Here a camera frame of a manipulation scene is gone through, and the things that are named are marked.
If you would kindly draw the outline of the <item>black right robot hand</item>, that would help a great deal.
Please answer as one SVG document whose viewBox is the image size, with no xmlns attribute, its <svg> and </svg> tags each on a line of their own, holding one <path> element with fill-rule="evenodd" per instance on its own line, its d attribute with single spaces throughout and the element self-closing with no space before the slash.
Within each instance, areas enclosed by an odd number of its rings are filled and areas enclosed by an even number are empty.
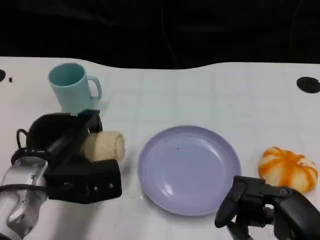
<svg viewBox="0 0 320 240">
<path fill-rule="evenodd" d="M 271 186 L 260 178 L 236 175 L 214 224 L 234 240 L 250 240 L 249 227 L 273 226 L 278 240 L 318 240 L 320 212 L 300 192 Z"/>
</svg>

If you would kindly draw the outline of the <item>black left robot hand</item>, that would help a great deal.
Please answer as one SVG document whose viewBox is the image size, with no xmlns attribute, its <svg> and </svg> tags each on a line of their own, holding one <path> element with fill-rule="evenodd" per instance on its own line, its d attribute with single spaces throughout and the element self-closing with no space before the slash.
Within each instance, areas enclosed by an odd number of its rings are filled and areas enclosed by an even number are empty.
<svg viewBox="0 0 320 240">
<path fill-rule="evenodd" d="M 117 161 L 91 162 L 83 150 L 89 135 L 102 130 L 98 110 L 85 110 L 78 115 L 50 113 L 33 122 L 26 147 L 48 162 L 44 178 L 49 199 L 91 204 L 122 195 Z"/>
</svg>

